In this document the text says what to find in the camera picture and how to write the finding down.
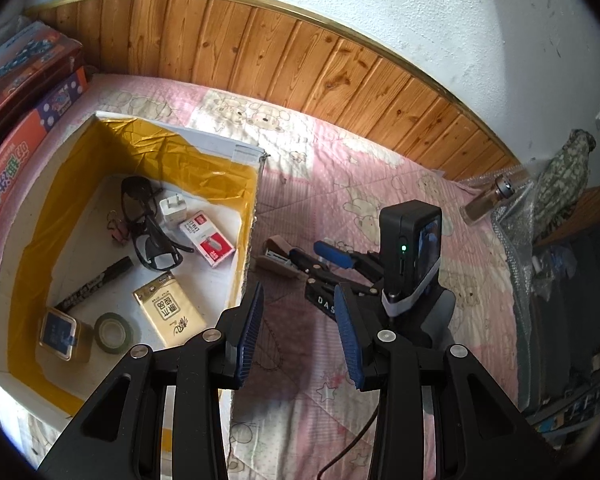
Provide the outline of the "beige stapler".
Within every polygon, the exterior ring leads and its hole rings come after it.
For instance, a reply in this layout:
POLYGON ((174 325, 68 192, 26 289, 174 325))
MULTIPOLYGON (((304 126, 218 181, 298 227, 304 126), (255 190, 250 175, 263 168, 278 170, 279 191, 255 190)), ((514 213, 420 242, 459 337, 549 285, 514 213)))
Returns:
POLYGON ((283 237, 272 236, 264 242, 263 252, 256 259, 257 266, 285 278, 298 278, 300 271, 290 260, 291 249, 283 237))

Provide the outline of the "cream card box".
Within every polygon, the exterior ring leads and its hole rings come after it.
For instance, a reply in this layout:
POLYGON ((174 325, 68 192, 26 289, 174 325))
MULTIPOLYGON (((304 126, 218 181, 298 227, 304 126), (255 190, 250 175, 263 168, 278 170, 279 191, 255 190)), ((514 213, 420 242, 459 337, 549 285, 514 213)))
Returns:
POLYGON ((185 344, 207 327, 170 271, 135 289, 133 297, 166 348, 185 344))

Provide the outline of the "red white staples box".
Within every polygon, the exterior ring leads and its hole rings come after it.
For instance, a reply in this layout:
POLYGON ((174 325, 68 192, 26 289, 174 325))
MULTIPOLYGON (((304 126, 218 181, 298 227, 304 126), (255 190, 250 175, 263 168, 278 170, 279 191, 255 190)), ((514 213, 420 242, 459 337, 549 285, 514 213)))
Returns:
POLYGON ((235 252, 234 245, 202 210, 181 222, 178 229, 212 268, 216 268, 235 252))

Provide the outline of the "black safety glasses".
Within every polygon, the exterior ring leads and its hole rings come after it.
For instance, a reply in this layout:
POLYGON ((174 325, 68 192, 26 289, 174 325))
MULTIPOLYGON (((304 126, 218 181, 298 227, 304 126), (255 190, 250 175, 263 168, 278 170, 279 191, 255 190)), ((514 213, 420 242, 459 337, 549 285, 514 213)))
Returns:
POLYGON ((151 180, 126 177, 121 181, 121 208, 138 261, 147 269, 166 272, 179 266, 195 248, 166 234, 158 219, 158 195, 163 188, 151 180))

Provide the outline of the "green tape roll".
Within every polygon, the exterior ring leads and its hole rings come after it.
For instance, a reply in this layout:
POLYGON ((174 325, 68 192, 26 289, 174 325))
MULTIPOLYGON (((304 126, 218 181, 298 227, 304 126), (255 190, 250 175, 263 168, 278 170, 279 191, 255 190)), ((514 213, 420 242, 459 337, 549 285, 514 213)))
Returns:
POLYGON ((94 339, 97 347, 110 356, 120 356, 138 343, 138 330, 135 324, 117 314, 102 314, 94 326, 94 339))

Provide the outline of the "black marker pen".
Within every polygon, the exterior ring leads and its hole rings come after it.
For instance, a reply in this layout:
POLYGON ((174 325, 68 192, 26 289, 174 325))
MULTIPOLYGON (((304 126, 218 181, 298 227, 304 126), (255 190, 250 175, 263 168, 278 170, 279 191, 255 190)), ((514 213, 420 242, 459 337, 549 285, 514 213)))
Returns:
POLYGON ((88 281, 65 299, 61 300, 59 304, 56 304, 55 309, 62 313, 68 313, 78 304, 93 296, 99 289, 120 278, 125 272, 131 270, 133 266, 134 263, 130 257, 121 258, 111 266, 108 266, 105 271, 92 278, 91 281, 88 281))

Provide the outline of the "white power adapter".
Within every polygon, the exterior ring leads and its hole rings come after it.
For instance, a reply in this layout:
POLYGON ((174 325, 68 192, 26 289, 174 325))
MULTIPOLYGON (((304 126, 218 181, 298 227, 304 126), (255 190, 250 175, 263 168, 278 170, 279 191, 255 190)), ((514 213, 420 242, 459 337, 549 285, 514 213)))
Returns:
POLYGON ((159 200, 158 203, 163 222, 169 228, 177 228, 189 218, 190 200, 183 194, 174 193, 159 200))

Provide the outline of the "pink binder clip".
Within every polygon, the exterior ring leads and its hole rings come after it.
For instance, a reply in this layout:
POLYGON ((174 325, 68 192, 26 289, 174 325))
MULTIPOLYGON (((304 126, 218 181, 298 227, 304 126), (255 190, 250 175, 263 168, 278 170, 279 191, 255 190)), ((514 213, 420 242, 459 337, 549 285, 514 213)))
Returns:
POLYGON ((120 246, 124 246, 130 239, 125 221, 115 210, 110 210, 107 214, 107 231, 112 240, 120 246))

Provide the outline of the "gold tin box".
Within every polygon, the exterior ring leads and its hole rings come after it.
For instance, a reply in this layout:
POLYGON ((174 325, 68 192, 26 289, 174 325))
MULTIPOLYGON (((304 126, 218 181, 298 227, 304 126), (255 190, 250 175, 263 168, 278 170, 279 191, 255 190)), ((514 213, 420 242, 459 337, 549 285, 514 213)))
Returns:
POLYGON ((94 328, 67 313, 49 308, 41 322, 38 344, 64 362, 91 359, 94 328))

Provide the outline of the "pink cartoon quilt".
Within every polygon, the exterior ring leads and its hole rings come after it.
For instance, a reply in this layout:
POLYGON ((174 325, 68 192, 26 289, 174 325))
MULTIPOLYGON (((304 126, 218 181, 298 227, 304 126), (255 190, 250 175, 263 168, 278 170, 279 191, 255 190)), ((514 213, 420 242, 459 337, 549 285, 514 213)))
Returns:
POLYGON ((52 130, 97 112, 222 134, 265 151, 246 281, 263 286, 262 324, 245 385, 220 397, 230 478, 363 479, 370 468, 368 419, 378 396, 351 382, 337 325, 306 300, 303 281, 257 267, 275 235, 305 252, 318 240, 374 252, 382 208, 407 200, 440 207, 439 280, 456 298, 451 333, 518 396, 505 249, 489 220, 463 220, 469 188, 328 122, 167 79, 97 75, 52 130))

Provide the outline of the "white cardboard box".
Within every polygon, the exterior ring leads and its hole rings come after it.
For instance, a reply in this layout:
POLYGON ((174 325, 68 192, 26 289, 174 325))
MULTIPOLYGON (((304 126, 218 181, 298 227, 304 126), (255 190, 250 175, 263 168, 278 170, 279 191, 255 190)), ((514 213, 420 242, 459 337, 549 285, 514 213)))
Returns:
POLYGON ((242 299, 265 151, 97 112, 24 157, 0 212, 0 422, 40 460, 134 344, 242 299))

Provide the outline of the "glass jar metal lid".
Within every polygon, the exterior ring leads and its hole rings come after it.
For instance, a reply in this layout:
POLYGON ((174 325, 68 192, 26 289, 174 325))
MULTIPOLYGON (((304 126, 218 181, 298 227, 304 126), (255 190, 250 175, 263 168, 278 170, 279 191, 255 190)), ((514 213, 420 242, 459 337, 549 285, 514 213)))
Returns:
POLYGON ((515 187, 510 177, 498 176, 494 181, 468 204, 460 208, 460 214, 468 226, 481 221, 500 203, 509 200, 515 194, 515 187))

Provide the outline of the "clear bubble wrap bag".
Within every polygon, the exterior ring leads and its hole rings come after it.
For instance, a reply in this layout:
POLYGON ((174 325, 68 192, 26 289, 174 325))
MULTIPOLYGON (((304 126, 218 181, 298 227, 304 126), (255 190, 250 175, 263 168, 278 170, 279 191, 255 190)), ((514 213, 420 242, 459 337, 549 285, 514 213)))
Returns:
POLYGON ((513 185, 512 196, 501 200, 486 218, 492 222, 496 237, 505 249, 509 281, 513 285, 518 408, 523 412, 541 407, 545 387, 543 327, 533 289, 533 221, 538 210, 536 196, 540 177, 547 165, 546 159, 533 159, 525 165, 493 170, 463 181, 476 191, 485 190, 498 178, 507 178, 513 185))

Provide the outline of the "camouflage cloth bundle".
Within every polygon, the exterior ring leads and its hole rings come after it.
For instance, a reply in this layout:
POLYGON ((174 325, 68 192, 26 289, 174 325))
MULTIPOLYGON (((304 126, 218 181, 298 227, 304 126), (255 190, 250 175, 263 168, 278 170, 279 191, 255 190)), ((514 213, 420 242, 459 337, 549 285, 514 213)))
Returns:
POLYGON ((568 219, 576 210, 588 185, 588 160, 596 148, 591 133, 573 129, 567 142, 547 164, 536 188, 533 241, 544 240, 568 219))

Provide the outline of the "red toy box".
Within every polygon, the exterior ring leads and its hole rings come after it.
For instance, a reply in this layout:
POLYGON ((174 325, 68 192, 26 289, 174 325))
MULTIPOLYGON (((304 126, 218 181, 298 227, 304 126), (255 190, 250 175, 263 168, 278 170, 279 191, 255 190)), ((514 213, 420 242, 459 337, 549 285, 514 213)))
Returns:
POLYGON ((80 67, 48 92, 6 136, 0 147, 0 213, 33 153, 87 88, 85 68, 80 67))

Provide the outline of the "dark toy box stack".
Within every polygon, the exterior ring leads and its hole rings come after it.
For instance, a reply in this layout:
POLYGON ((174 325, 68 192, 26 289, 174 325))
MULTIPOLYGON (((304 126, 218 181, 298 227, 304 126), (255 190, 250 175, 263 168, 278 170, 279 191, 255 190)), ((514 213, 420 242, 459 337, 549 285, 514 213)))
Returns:
POLYGON ((82 65, 82 44, 36 21, 0 47, 0 136, 82 65))

